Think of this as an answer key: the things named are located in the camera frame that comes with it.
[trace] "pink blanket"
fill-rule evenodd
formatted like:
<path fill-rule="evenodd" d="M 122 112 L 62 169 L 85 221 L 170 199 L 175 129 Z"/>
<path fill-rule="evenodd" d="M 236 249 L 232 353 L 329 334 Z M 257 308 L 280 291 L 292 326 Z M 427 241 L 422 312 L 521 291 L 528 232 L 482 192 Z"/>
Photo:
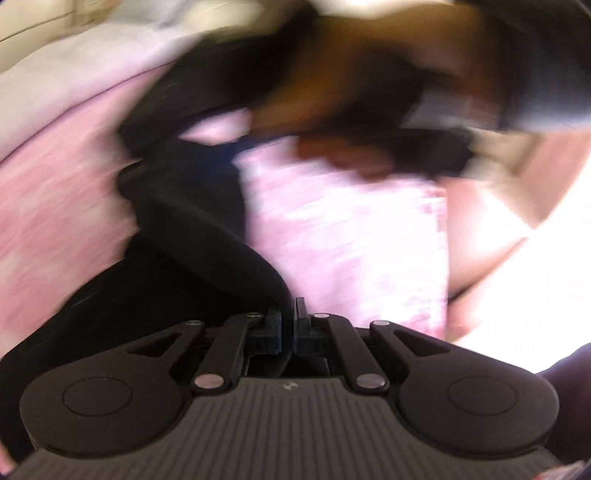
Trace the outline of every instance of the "pink blanket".
<path fill-rule="evenodd" d="M 70 110 L 0 166 L 0 357 L 81 284 L 117 261 L 134 222 L 113 192 L 104 141 L 155 74 Z M 243 154 L 250 242 L 312 311 L 386 318 L 440 336 L 447 283 L 445 202 L 417 179 L 367 185 L 290 140 Z"/>

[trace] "black device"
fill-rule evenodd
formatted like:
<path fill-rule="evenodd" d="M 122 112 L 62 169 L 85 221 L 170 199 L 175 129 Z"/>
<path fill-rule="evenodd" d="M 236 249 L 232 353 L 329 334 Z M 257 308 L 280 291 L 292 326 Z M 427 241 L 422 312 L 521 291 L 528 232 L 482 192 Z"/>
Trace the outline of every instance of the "black device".
<path fill-rule="evenodd" d="M 277 310 L 38 377 L 21 399 L 37 452 L 11 480 L 532 480 L 558 465 L 543 378 L 395 323 L 294 311 L 279 378 L 262 368 L 283 353 Z"/>

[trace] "metal pin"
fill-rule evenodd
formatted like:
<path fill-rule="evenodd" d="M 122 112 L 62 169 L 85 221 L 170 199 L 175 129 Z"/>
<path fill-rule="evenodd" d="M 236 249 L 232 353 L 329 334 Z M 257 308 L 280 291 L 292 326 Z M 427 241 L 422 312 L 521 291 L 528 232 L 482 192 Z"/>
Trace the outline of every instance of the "metal pin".
<path fill-rule="evenodd" d="M 220 388 L 224 379 L 218 374 L 203 374 L 195 378 L 195 385 L 204 390 L 213 390 L 214 388 Z"/>
<path fill-rule="evenodd" d="M 355 379 L 355 382 L 361 388 L 373 390 L 383 387 L 386 384 L 386 379 L 378 374 L 362 374 Z"/>

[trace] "black sleeve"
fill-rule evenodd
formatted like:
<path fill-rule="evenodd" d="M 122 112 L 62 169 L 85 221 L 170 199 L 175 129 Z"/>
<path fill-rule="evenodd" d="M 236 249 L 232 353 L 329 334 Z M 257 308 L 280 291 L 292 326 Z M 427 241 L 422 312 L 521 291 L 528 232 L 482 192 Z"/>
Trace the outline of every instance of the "black sleeve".
<path fill-rule="evenodd" d="M 503 129 L 591 125 L 591 14 L 579 0 L 466 0 L 499 29 Z"/>

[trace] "ribbed black surface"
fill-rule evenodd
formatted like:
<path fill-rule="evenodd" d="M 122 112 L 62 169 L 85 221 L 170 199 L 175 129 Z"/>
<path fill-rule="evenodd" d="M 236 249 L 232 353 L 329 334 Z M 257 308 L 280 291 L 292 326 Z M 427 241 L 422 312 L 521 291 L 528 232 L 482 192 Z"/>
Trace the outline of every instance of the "ribbed black surface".
<path fill-rule="evenodd" d="M 543 451 L 475 461 L 421 443 L 381 398 L 339 379 L 244 378 L 193 402 L 166 437 L 128 455 L 80 460 L 39 451 L 11 480 L 532 480 Z"/>

